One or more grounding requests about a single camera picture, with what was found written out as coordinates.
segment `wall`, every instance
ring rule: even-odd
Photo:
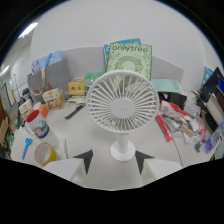
[[[200,33],[200,38],[202,41],[202,44],[204,46],[204,52],[205,52],[205,63],[209,67],[215,69],[216,67],[219,67],[220,71],[223,72],[223,65],[217,56],[217,53],[215,49],[213,48],[210,41],[204,36],[202,33]]]
[[[16,97],[16,101],[19,101],[19,95],[22,96],[23,89],[27,88],[26,76],[31,73],[31,57],[30,47],[28,45],[22,53],[19,55],[12,68],[10,69],[10,76],[13,86],[13,91]]]
[[[11,105],[13,105],[15,101],[14,101],[13,96],[12,96],[12,91],[11,91],[11,86],[10,86],[9,79],[10,79],[10,73],[8,73],[6,76],[4,76],[4,78],[2,79],[2,82],[3,82],[3,85],[6,83],[7,92],[8,92],[8,96],[9,96],[9,101],[10,101]]]
[[[134,37],[152,45],[154,56],[184,70],[184,91],[199,89],[207,51],[200,31],[182,14],[152,0],[73,0],[53,8],[34,31],[31,61],[58,49]]]

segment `tissue box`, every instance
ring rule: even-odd
[[[72,96],[85,96],[85,80],[83,78],[74,78],[68,83],[68,91],[69,95]]]
[[[23,117],[23,119],[26,121],[27,117],[29,116],[29,114],[33,111],[33,103],[31,102],[31,100],[27,100],[25,103],[23,103],[20,107],[19,107],[19,111]]]
[[[65,96],[60,87],[44,92],[42,97],[49,111],[63,109],[65,106]]]

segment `fan stand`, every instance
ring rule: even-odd
[[[117,141],[110,147],[112,157],[118,161],[130,160],[135,155],[135,146],[128,141],[129,133],[117,134]]]

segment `blue object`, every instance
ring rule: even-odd
[[[219,87],[219,88],[221,89],[221,91],[224,93],[224,81],[223,81],[223,79],[220,78],[219,76],[218,76],[218,78],[219,78],[218,87]]]
[[[31,138],[26,138],[26,140],[25,140],[26,145],[25,145],[25,148],[24,148],[24,150],[23,150],[23,155],[22,155],[22,159],[23,159],[23,160],[24,160],[24,158],[25,158],[27,148],[28,148],[28,146],[29,146],[32,142],[33,142],[33,140],[32,140]]]
[[[53,53],[48,54],[45,57],[38,59],[31,65],[32,75],[39,72],[42,68],[46,68],[49,65],[61,61],[62,59],[63,57],[61,50],[55,51]]]

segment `tape roll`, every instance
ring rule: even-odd
[[[43,142],[37,146],[34,157],[37,163],[45,166],[49,162],[56,160],[56,152],[50,144]]]

